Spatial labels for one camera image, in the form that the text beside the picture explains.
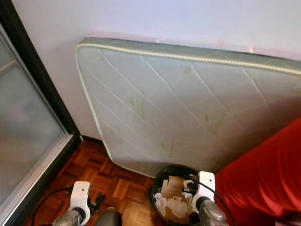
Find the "quilted pattern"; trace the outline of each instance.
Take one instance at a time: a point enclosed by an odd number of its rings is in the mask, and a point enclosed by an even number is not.
[[[105,43],[143,48],[122,40]],[[181,48],[144,46],[153,52]],[[227,51],[215,52],[211,58],[229,58]],[[242,56],[235,54],[231,52],[231,57]],[[277,66],[281,64],[275,62],[282,61],[251,57],[256,63],[261,59]],[[299,69],[295,61],[283,62]],[[299,75],[92,45],[78,47],[77,63],[111,159],[149,176],[168,163],[217,171],[301,115]]]

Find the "baseboard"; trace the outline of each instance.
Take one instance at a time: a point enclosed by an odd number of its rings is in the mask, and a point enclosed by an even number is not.
[[[88,137],[88,136],[81,136],[83,138],[83,140],[94,143],[94,144],[98,144],[98,145],[103,145],[103,141],[96,139],[96,138],[92,138],[92,137]]]
[[[6,226],[23,225],[25,223],[25,220],[28,218],[33,208],[40,201],[51,182],[69,160],[74,151],[78,148],[80,143],[81,139],[79,136],[74,135],[73,138],[71,138],[65,148],[59,153],[46,172],[41,176],[38,182],[15,210],[13,215],[9,218],[5,224]]]

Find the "black door frame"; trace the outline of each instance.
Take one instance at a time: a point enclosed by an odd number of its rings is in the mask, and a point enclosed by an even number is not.
[[[58,119],[66,131],[69,134],[73,134],[72,139],[6,222],[6,225],[14,226],[24,224],[34,206],[39,202],[53,179],[81,143],[81,134],[28,37],[11,0],[0,0],[0,24]]]

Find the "glass door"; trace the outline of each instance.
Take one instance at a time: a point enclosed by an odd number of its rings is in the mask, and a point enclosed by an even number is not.
[[[71,137],[0,27],[0,225]]]

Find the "red fabric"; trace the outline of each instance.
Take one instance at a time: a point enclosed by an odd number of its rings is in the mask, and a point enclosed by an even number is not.
[[[301,119],[224,168],[216,191],[239,226],[275,225],[275,219],[301,211]]]

